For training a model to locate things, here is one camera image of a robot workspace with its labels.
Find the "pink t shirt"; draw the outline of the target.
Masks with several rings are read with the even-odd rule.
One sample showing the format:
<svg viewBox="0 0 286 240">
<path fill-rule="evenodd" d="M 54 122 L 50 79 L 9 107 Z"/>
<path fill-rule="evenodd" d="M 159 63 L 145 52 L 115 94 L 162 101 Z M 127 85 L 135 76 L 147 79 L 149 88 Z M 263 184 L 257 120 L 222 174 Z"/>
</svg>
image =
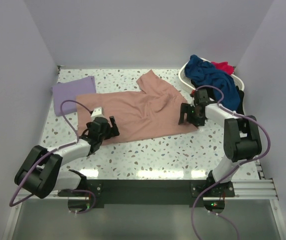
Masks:
<svg viewBox="0 0 286 240">
<path fill-rule="evenodd" d="M 103 145 L 128 143 L 195 132 L 187 122 L 178 124 L 181 104 L 186 99 L 170 83 L 152 70 L 137 81 L 139 91 L 89 93 L 78 95 L 78 133 L 90 122 L 88 110 L 101 107 L 105 117 L 113 116 L 119 136 L 103 141 Z"/>
</svg>

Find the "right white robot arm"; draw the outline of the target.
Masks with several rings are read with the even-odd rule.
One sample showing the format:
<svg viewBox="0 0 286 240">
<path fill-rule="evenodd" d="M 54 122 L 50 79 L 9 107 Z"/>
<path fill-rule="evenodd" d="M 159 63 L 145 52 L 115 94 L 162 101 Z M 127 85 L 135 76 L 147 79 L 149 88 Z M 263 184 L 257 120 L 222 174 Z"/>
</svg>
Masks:
<svg viewBox="0 0 286 240">
<path fill-rule="evenodd" d="M 223 190 L 223 184 L 231 181 L 232 176 L 243 163 L 254 159 L 262 152 L 262 142 L 254 116 L 245 116 L 225 108 L 221 102 L 208 96 L 206 89 L 192 91 L 192 103 L 180 105 L 178 124 L 192 124 L 203 127 L 206 120 L 212 120 L 223 127 L 224 156 L 211 170 L 206 178 L 206 192 L 213 197 L 218 196 Z"/>
</svg>

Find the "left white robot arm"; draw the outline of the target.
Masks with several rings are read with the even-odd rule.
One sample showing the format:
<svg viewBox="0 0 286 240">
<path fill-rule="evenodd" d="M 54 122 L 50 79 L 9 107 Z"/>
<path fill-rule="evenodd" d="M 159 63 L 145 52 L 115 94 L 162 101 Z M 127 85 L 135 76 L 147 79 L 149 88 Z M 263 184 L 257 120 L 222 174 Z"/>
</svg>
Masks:
<svg viewBox="0 0 286 240">
<path fill-rule="evenodd" d="M 69 189 L 75 196 L 82 196 L 87 184 L 78 173 L 66 177 L 59 174 L 61 166 L 95 153 L 103 141 L 120 135 L 115 118 L 96 117 L 86 124 L 77 142 L 53 149 L 34 146 L 14 177 L 14 183 L 40 199 L 54 190 Z"/>
</svg>

